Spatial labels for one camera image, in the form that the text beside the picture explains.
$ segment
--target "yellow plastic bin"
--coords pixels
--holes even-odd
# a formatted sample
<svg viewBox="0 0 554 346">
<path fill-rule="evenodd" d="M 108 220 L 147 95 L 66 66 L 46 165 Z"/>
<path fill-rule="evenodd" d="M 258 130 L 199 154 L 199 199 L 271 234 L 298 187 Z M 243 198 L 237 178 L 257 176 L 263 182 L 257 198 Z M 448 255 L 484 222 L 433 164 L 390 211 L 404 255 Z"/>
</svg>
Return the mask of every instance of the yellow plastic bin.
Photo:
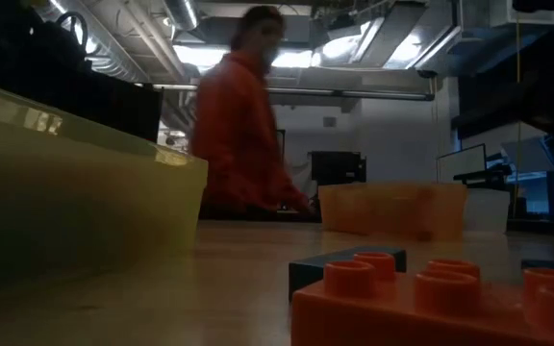
<svg viewBox="0 0 554 346">
<path fill-rule="evenodd" d="M 463 234 L 464 185 L 351 184 L 319 188 L 323 228 L 432 241 Z"/>
<path fill-rule="evenodd" d="M 207 167 L 0 90 L 0 286 L 190 249 Z"/>
</svg>

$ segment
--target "desk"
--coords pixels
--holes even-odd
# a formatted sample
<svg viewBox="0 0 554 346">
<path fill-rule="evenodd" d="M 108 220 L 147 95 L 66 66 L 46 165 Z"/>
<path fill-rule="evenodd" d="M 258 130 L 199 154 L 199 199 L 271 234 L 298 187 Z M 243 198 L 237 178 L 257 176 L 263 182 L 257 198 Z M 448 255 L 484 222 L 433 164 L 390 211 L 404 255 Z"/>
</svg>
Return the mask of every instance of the desk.
<svg viewBox="0 0 554 346">
<path fill-rule="evenodd" d="M 288 262 L 358 245 L 399 246 L 408 269 L 477 261 L 518 283 L 523 257 L 554 260 L 554 237 L 465 233 L 410 243 L 323 233 L 315 224 L 202 222 L 194 250 L 0 300 L 0 345 L 289 345 Z"/>
</svg>

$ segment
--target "person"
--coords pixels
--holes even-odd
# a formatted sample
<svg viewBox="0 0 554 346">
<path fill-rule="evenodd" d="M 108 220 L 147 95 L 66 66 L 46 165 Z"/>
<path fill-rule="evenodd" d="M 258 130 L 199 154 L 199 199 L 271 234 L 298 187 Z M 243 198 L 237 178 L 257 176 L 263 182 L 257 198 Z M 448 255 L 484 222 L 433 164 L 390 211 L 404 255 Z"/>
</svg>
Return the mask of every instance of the person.
<svg viewBox="0 0 554 346">
<path fill-rule="evenodd" d="M 274 7 L 251 8 L 239 20 L 231 53 L 198 87 L 190 149 L 209 162 L 203 210 L 245 214 L 276 211 L 282 203 L 310 210 L 285 170 L 265 89 L 284 29 Z"/>
</svg>

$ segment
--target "orange shirt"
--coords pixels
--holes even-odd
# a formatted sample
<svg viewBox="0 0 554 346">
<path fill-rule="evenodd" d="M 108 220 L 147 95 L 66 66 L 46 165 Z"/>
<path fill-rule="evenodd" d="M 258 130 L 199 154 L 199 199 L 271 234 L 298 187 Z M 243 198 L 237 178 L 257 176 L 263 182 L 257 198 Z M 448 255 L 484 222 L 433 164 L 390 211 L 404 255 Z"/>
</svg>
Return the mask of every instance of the orange shirt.
<svg viewBox="0 0 554 346">
<path fill-rule="evenodd" d="M 282 202 L 306 210 L 281 158 L 262 65 L 242 52 L 228 54 L 198 87 L 194 156 L 209 162 L 203 203 L 224 210 L 276 210 Z"/>
</svg>

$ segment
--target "wooden table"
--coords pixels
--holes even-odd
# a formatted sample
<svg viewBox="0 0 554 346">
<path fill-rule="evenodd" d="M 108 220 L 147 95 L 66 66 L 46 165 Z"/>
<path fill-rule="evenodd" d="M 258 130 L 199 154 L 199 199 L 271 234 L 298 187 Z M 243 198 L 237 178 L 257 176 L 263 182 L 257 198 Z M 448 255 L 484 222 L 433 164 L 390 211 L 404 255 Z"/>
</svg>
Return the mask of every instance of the wooden table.
<svg viewBox="0 0 554 346">
<path fill-rule="evenodd" d="M 289 345 L 288 262 L 358 245 L 427 260 L 474 260 L 485 280 L 518 283 L 521 258 L 554 260 L 554 237 L 466 233 L 411 243 L 324 233 L 313 224 L 205 222 L 173 259 L 0 300 L 0 345 Z"/>
</svg>

